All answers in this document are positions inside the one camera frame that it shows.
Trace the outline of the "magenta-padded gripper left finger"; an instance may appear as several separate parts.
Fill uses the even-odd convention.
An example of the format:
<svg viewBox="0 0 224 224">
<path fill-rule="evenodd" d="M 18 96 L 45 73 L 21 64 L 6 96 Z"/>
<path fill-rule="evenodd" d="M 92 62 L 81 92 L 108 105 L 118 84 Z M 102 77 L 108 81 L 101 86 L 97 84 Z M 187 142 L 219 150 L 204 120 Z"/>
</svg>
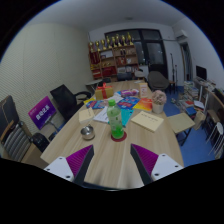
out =
<svg viewBox="0 0 224 224">
<path fill-rule="evenodd" d="M 68 157 L 58 157 L 45 168 L 45 171 L 82 186 L 93 156 L 94 147 L 89 145 Z"/>
</svg>

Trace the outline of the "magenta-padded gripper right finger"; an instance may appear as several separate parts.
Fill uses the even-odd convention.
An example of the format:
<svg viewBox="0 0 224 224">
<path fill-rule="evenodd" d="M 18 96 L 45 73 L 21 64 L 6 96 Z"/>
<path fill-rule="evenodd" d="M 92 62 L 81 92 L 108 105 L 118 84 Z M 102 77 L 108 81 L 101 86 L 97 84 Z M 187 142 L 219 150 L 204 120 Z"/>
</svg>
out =
<svg viewBox="0 0 224 224">
<path fill-rule="evenodd" d="M 182 166 L 167 154 L 163 153 L 157 155 L 156 153 L 136 144 L 131 145 L 130 154 L 136 163 L 144 185 L 164 178 L 182 169 Z"/>
</svg>

